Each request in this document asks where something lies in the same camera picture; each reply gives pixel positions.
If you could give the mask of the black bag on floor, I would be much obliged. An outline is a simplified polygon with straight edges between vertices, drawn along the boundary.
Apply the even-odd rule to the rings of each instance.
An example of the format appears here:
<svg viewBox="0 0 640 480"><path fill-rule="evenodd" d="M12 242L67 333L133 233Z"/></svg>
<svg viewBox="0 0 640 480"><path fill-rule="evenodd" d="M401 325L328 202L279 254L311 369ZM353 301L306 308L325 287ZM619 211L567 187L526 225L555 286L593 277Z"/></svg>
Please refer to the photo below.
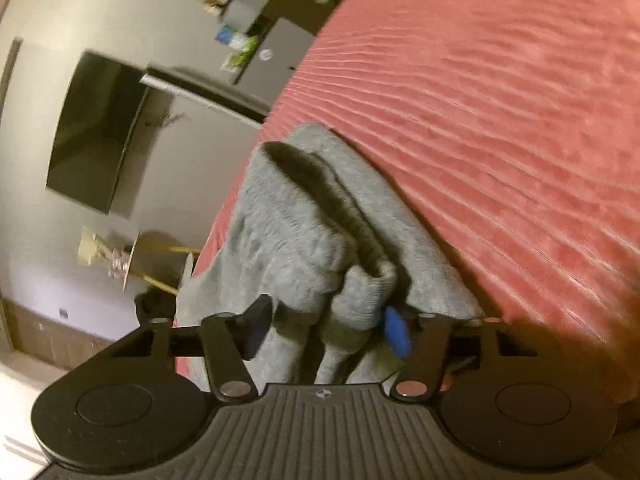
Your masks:
<svg viewBox="0 0 640 480"><path fill-rule="evenodd" d="M176 316L176 297L156 288L134 297L134 308L140 326L153 323L173 323Z"/></svg>

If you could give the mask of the grey sweatpants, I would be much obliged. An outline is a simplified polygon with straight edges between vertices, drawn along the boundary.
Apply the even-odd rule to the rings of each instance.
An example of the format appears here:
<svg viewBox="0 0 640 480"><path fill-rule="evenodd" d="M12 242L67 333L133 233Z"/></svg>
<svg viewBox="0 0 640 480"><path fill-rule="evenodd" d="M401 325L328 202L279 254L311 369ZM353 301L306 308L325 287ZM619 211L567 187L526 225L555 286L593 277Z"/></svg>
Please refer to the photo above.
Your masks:
<svg viewBox="0 0 640 480"><path fill-rule="evenodd" d="M239 314L262 295L274 315L247 365L258 387L386 382L401 368L382 332L389 307L484 314L387 181L319 124L258 145L224 244L181 287L177 320Z"/></svg>

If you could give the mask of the blue white box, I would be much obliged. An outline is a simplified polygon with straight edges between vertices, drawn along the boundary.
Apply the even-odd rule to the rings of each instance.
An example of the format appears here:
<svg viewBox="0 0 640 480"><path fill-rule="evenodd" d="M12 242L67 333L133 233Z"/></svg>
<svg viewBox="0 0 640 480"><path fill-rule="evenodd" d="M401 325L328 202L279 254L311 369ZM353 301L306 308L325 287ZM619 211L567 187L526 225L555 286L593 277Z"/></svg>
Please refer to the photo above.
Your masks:
<svg viewBox="0 0 640 480"><path fill-rule="evenodd" d="M215 40L233 50L243 51L250 37L242 32L238 32L232 27L224 25L216 32Z"/></svg>

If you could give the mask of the pink ribbed bedspread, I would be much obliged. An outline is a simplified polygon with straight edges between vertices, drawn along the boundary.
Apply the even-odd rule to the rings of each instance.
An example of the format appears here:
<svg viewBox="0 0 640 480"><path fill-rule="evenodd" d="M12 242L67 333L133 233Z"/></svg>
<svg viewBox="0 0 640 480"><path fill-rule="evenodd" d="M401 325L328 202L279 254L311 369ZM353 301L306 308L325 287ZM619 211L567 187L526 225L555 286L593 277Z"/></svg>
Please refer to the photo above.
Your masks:
<svg viewBox="0 0 640 480"><path fill-rule="evenodd" d="M303 124L387 181L482 318L638 396L639 0L346 0L258 145Z"/></svg>

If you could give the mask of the wall mounted television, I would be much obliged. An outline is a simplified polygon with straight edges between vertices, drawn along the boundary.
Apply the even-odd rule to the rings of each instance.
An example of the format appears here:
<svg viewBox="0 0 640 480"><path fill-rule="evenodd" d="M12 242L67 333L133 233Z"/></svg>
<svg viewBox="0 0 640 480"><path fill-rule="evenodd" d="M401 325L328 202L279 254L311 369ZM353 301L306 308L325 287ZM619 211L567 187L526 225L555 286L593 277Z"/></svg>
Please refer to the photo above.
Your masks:
<svg viewBox="0 0 640 480"><path fill-rule="evenodd" d="M142 70L85 50L58 118L47 188L110 211L134 127L148 97Z"/></svg>

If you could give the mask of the grey drawer cabinet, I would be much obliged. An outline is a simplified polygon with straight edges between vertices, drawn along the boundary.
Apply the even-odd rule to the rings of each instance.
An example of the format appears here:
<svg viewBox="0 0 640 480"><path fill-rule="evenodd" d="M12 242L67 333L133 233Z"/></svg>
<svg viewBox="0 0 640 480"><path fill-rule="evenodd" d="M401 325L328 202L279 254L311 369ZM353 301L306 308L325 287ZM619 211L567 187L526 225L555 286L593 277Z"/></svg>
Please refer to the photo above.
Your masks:
<svg viewBox="0 0 640 480"><path fill-rule="evenodd" d="M243 68L236 88L273 107L315 39L305 29L279 18Z"/></svg>

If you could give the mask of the yellow round side table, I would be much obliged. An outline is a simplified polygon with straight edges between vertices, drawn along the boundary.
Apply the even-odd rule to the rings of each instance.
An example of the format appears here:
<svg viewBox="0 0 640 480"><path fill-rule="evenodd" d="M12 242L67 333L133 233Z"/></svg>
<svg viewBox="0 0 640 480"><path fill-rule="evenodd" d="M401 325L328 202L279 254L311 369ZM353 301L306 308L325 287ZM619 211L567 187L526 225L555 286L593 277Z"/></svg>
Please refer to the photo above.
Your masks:
<svg viewBox="0 0 640 480"><path fill-rule="evenodd" d="M160 231L140 231L125 248L122 292L134 283L177 296L182 282L192 275L201 248L186 246Z"/></svg>

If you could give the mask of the wrapped flower bouquet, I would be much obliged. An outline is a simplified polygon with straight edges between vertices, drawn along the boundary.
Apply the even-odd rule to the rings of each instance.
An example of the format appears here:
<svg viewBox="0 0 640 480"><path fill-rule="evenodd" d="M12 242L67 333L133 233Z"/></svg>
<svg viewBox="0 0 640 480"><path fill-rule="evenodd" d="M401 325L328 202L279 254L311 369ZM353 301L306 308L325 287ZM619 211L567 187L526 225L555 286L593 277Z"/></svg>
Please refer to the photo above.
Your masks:
<svg viewBox="0 0 640 480"><path fill-rule="evenodd" d="M105 266L111 278L124 280L129 271L130 252L107 243L88 228L82 228L77 263L80 266Z"/></svg>

